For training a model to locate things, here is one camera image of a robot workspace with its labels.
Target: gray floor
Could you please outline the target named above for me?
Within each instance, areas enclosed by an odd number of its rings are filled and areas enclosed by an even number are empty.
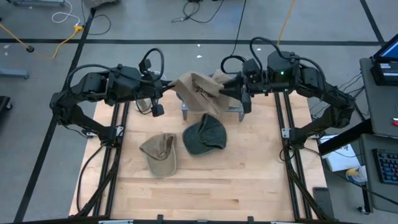
[[[70,0],[73,14],[81,19],[80,0]],[[226,0],[215,18],[207,24],[193,21],[170,21],[182,16],[185,0],[121,0],[120,5],[105,7],[97,11],[106,14],[112,21],[112,29],[104,35],[89,35],[88,39],[215,39],[233,40],[238,32],[243,0]],[[396,0],[366,0],[385,40],[396,35],[398,2]],[[209,18],[218,7],[218,2],[204,0],[198,19]],[[290,0],[248,0],[243,16],[239,39],[247,40],[261,35],[277,39],[290,6]],[[0,2],[0,15],[3,24],[18,37],[26,39],[66,39],[73,32],[74,18],[62,24],[54,24],[51,15],[57,11],[68,12],[68,5],[34,5],[15,7]],[[103,18],[93,22],[90,32],[106,29]],[[9,36],[1,31],[1,39]],[[287,24],[284,40],[326,40],[326,41],[377,41],[372,27],[359,0],[298,0]],[[56,44],[32,44],[36,52],[52,55]],[[12,222],[26,184],[40,151],[45,133],[51,120],[48,107],[53,93],[63,85],[77,44],[65,44],[56,60],[43,60],[28,54],[21,45],[0,44],[0,67],[26,69],[31,77],[28,80],[0,77],[0,95],[12,98],[14,108],[2,121],[0,129],[0,223]],[[220,44],[86,44],[81,53],[79,65],[100,63],[116,66],[118,63],[137,66],[145,52],[152,48],[162,49],[165,55],[165,74],[169,80],[177,78],[188,70],[204,74],[219,68],[221,59],[229,55],[233,45]],[[324,69],[329,83],[342,85],[359,73],[358,60],[369,57],[379,47],[360,46],[305,46],[282,45],[283,50],[291,50],[301,56],[316,60]],[[271,52],[267,45],[256,49],[263,63]],[[251,57],[247,45],[238,45],[236,54]],[[154,69],[159,67],[157,56],[151,56]],[[228,62],[227,68],[238,70],[239,64]],[[87,71],[77,74],[74,82]],[[359,88],[362,80],[347,89]],[[363,113],[368,108],[364,93],[357,98]],[[309,107],[318,103],[309,99]],[[317,114],[324,103],[316,105],[312,114]],[[84,111],[92,116],[94,104],[83,104]],[[351,124],[360,122],[355,113]],[[328,133],[342,130],[330,129]],[[86,140],[77,133],[57,127],[49,153],[30,201],[25,221],[62,218],[68,215],[75,190]],[[375,211],[369,216],[356,211],[362,206],[362,193],[343,180],[325,173],[331,193],[335,217],[341,221],[359,223],[396,223],[398,215]]]

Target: wooden tabletop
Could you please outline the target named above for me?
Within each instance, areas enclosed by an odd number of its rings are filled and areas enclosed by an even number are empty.
[[[311,122],[306,98],[292,93],[290,102],[296,127]],[[282,141],[272,94],[252,98],[252,112],[241,123],[237,113],[221,115],[218,119],[228,135],[226,148],[203,156],[191,156],[182,141],[184,129],[199,121],[201,115],[188,113],[184,121],[181,101],[172,91],[166,92],[159,103],[165,114],[158,118],[141,115],[131,103],[111,218],[153,220],[163,214],[165,220],[243,221],[247,216],[256,221],[294,220],[285,164],[279,159]],[[109,125],[112,113],[113,108],[101,102],[94,119]],[[284,120],[288,127],[286,113]],[[177,134],[177,172],[164,179],[151,176],[139,150],[146,139],[159,133]],[[83,164],[99,145],[97,138],[88,140]],[[306,146],[318,150],[314,140],[308,140]],[[319,156],[305,150],[301,150],[301,155],[308,191],[312,194],[313,187],[326,187]],[[104,150],[89,163],[83,175],[81,207],[98,186],[103,156]],[[298,189],[297,192],[304,217],[302,197]],[[70,214],[76,212],[75,193]]]

